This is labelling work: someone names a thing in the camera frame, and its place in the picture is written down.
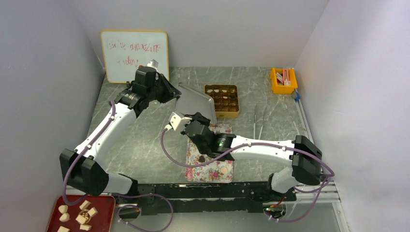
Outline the silver tin lid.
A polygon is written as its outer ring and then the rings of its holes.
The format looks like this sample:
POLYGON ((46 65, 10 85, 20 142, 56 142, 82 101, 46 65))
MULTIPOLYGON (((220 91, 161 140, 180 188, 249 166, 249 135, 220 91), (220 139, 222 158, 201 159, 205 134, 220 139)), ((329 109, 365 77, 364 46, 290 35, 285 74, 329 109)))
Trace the silver tin lid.
POLYGON ((178 83, 177 89, 181 95, 176 100, 176 110, 183 115, 194 115, 199 112, 210 119, 211 124, 217 124, 214 100, 188 84, 178 83))

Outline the gold chocolate tin box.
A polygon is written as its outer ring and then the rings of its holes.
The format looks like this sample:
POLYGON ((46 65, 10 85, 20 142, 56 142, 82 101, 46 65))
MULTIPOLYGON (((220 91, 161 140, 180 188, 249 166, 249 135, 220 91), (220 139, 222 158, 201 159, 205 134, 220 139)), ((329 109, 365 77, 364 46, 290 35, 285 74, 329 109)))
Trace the gold chocolate tin box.
POLYGON ((217 118, 237 118, 240 112, 236 85, 205 85, 204 92, 214 101, 217 118))

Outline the floral rectangular tray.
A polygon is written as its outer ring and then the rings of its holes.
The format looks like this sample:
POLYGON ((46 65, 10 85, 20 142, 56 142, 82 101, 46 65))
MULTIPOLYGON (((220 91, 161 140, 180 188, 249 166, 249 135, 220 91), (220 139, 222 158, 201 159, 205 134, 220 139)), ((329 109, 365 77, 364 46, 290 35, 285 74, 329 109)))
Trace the floral rectangular tray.
MULTIPOLYGON (((200 154, 196 146, 191 141, 188 141, 186 164, 191 166, 201 164, 198 162, 199 156, 204 156, 206 162, 211 160, 210 157, 200 154)), ((233 178, 234 162, 231 160, 215 161, 201 167, 186 168, 185 172, 185 179, 189 182, 230 183, 233 181, 233 178), (224 167, 231 169, 228 175, 221 172, 224 167)))

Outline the metal tongs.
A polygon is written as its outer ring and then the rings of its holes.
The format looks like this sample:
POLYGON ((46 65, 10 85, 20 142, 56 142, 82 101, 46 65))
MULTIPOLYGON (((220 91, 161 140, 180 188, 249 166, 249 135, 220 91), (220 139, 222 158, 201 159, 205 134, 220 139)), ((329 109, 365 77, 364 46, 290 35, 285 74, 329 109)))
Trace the metal tongs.
POLYGON ((262 132, 264 129, 264 124, 266 122, 266 112, 267 112, 268 105, 265 104, 262 110, 262 119, 258 118, 259 106, 256 104, 254 106, 254 114, 253 114, 253 139, 260 140, 262 137, 262 132))

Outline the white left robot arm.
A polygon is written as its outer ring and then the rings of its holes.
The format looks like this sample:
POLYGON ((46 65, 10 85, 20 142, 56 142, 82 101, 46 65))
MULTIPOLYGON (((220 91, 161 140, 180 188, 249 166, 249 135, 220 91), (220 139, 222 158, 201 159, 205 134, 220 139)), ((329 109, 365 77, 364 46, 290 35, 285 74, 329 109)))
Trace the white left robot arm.
POLYGON ((134 80, 109 101, 108 114, 90 136, 74 150, 64 149, 60 154, 63 189, 70 186, 94 197, 116 193, 124 202, 134 202, 138 198, 137 180, 107 173, 103 168, 106 155, 152 101, 167 103, 180 95, 156 68, 140 66, 134 80))

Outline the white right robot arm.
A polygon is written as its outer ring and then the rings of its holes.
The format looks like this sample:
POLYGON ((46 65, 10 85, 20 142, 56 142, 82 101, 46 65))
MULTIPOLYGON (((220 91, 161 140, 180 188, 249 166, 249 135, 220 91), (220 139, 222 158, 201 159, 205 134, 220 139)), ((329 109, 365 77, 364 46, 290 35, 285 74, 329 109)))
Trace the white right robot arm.
POLYGON ((209 128, 210 120, 200 113, 189 117, 175 113, 170 123, 212 161, 262 160, 283 165, 284 169, 274 173, 265 188, 267 197, 273 201, 298 184, 315 186, 321 182, 322 152, 303 135, 293 140, 266 141, 216 133, 209 128))

